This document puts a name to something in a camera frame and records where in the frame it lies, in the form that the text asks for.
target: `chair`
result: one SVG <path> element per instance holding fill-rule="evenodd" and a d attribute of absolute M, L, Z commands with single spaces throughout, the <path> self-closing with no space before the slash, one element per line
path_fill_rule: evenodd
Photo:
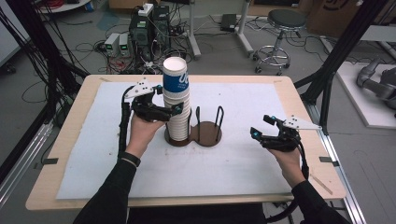
<path fill-rule="evenodd" d="M 305 27 L 305 15 L 289 9 L 274 9 L 271 10 L 267 18 L 268 22 L 276 29 L 280 30 L 279 36 L 273 46 L 263 46 L 256 50 L 253 54 L 253 60 L 258 61 L 255 72 L 262 71 L 261 64 L 267 63 L 272 66 L 278 66 L 279 71 L 277 75 L 282 75 L 282 68 L 289 68 L 290 56 L 280 47 L 283 35 L 286 32 L 296 32 Z"/>

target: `paper cup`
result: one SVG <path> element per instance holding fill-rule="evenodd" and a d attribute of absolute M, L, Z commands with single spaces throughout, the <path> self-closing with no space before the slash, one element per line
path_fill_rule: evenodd
<path fill-rule="evenodd" d="M 180 101 L 180 102 L 168 102 L 166 99 L 163 99 L 163 104 L 165 105 L 165 107 L 170 108 L 172 105 L 178 105 L 180 103 L 184 103 L 183 104 L 183 108 L 187 107 L 188 105 L 190 105 L 190 99 L 187 99 L 185 101 Z"/>
<path fill-rule="evenodd" d="M 169 102 L 171 101 L 175 101 L 175 102 L 180 102 L 180 101 L 184 101 L 186 99 L 190 98 L 190 89 L 187 89 L 184 93 L 184 95 L 180 97 L 176 98 L 174 95 L 172 95 L 172 93 L 169 93 L 166 90 L 163 90 L 163 98 L 166 98 Z"/>
<path fill-rule="evenodd" d="M 172 98 L 181 98 L 189 91 L 189 74 L 186 61 L 179 57 L 170 57 L 163 61 L 164 94 Z"/>
<path fill-rule="evenodd" d="M 176 141 L 183 141 L 189 137 L 190 125 L 189 125 L 190 109 L 186 108 L 186 113 L 173 116 L 167 122 L 169 136 Z"/>

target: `computer equipment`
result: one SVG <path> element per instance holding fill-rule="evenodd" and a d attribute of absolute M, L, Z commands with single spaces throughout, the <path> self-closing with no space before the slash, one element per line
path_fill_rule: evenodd
<path fill-rule="evenodd" d="M 254 0 L 255 5 L 297 7 L 300 0 Z"/>
<path fill-rule="evenodd" d="M 162 2 L 171 2 L 171 3 L 178 3 L 178 4 L 184 4 L 184 5 L 190 4 L 190 0 L 162 0 Z"/>
<path fill-rule="evenodd" d="M 111 34 L 105 41 L 105 47 L 108 57 L 117 57 L 120 53 L 120 34 Z"/>
<path fill-rule="evenodd" d="M 121 57 L 131 57 L 133 52 L 132 42 L 129 34 L 120 34 L 120 54 Z"/>
<path fill-rule="evenodd" d="M 129 33 L 132 39 L 134 55 L 137 62 L 151 62 L 153 54 L 151 49 L 155 49 L 154 29 L 146 16 L 133 15 L 129 26 Z"/>
<path fill-rule="evenodd" d="M 234 32 L 236 25 L 236 14 L 224 14 L 221 18 L 221 31 Z"/>
<path fill-rule="evenodd" d="M 171 48 L 170 26 L 169 26 L 169 6 L 154 7 L 152 19 L 155 26 L 155 36 L 157 46 L 161 50 Z"/>

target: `forearm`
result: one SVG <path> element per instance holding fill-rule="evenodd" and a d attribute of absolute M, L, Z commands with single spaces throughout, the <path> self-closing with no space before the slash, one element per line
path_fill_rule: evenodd
<path fill-rule="evenodd" d="M 307 180 L 295 186 L 291 192 L 304 214 L 306 224 L 348 223 L 326 204 Z"/>
<path fill-rule="evenodd" d="M 76 217 L 75 224 L 124 224 L 127 216 L 128 194 L 136 167 L 128 161 L 118 160 L 105 183 Z"/>

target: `black pole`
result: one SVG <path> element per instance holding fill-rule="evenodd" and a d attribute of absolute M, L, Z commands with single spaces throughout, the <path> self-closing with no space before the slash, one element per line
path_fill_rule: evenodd
<path fill-rule="evenodd" d="M 329 113 L 332 79 L 387 2 L 388 0 L 365 0 L 319 70 L 311 76 L 294 83 L 296 88 L 311 83 L 306 92 L 301 95 L 302 100 L 311 105 L 316 103 L 316 100 L 324 91 L 319 125 L 323 127 L 325 134 L 328 134 L 327 117 Z"/>

